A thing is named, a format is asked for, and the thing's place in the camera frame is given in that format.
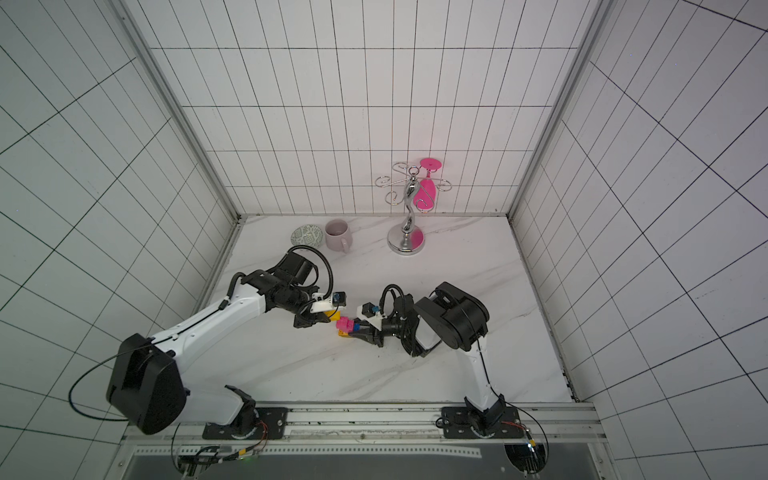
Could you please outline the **pink lego brick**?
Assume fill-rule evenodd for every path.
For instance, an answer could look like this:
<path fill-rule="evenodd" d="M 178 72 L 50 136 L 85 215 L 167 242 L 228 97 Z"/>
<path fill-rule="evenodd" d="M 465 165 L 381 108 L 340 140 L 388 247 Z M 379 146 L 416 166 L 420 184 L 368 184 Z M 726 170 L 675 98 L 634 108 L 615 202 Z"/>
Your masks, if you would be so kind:
<path fill-rule="evenodd" d="M 354 325 L 354 320 L 348 317 L 341 317 L 338 321 L 336 321 L 337 330 L 347 332 L 348 334 L 353 332 L 352 330 Z"/>

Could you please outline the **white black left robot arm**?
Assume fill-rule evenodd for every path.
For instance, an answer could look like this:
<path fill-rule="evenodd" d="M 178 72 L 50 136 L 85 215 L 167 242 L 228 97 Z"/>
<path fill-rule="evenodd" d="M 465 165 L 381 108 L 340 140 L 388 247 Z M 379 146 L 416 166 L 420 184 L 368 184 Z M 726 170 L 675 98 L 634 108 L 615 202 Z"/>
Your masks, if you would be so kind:
<path fill-rule="evenodd" d="M 260 424 L 255 400 L 233 385 L 195 386 L 184 375 L 234 330 L 273 309 L 293 314 L 297 328 L 330 322 L 346 305 L 342 291 L 321 293 L 306 281 L 316 265 L 304 246 L 290 248 L 267 270 L 237 272 L 224 297 L 154 337 L 134 334 L 115 357 L 108 403 L 146 435 L 171 425 L 199 423 L 228 428 L 245 439 Z"/>

